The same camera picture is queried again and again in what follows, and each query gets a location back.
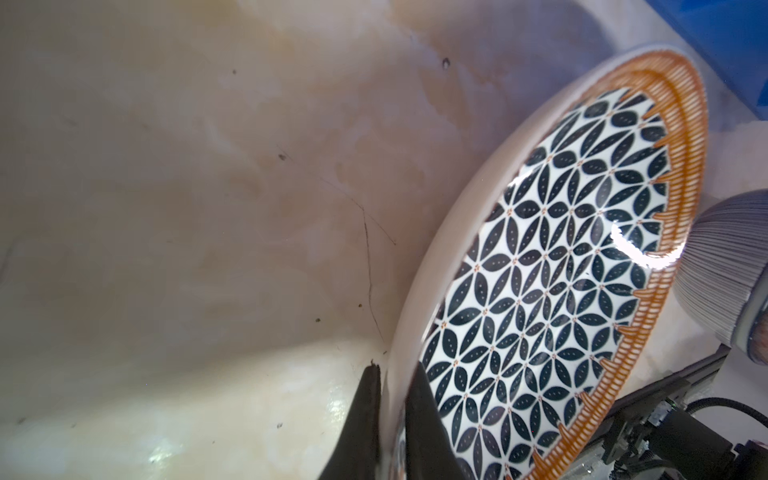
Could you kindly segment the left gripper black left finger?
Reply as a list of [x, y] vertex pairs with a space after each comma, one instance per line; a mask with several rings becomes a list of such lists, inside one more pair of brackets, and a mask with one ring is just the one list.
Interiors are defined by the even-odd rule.
[[361, 376], [340, 437], [319, 479], [375, 479], [379, 460], [381, 369], [371, 363]]

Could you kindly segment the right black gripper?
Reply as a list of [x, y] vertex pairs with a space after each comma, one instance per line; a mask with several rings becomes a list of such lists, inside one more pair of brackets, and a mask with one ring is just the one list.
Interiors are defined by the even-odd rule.
[[767, 416], [724, 397], [692, 400], [730, 349], [718, 350], [616, 401], [575, 461], [577, 479], [765, 479], [767, 444], [733, 443], [695, 414], [725, 408], [762, 426]]

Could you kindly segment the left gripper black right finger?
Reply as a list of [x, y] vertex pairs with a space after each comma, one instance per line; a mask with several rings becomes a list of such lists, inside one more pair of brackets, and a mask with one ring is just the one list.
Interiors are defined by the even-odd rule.
[[427, 373], [418, 362], [405, 404], [408, 479], [464, 479], [438, 413]]

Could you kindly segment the black geometric orange-rimmed plate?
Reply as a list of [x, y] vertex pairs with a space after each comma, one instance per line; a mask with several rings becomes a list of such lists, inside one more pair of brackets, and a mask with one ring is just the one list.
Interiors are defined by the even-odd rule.
[[403, 306], [381, 407], [385, 475], [415, 477], [426, 381], [435, 475], [556, 479], [614, 404], [661, 314], [698, 207], [703, 80], [650, 45], [548, 100], [485, 162]]

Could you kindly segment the dark floral patterned bowl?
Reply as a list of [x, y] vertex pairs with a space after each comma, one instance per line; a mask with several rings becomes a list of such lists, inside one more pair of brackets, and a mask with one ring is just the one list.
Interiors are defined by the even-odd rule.
[[675, 294], [718, 340], [767, 363], [767, 191], [723, 200], [695, 220]]

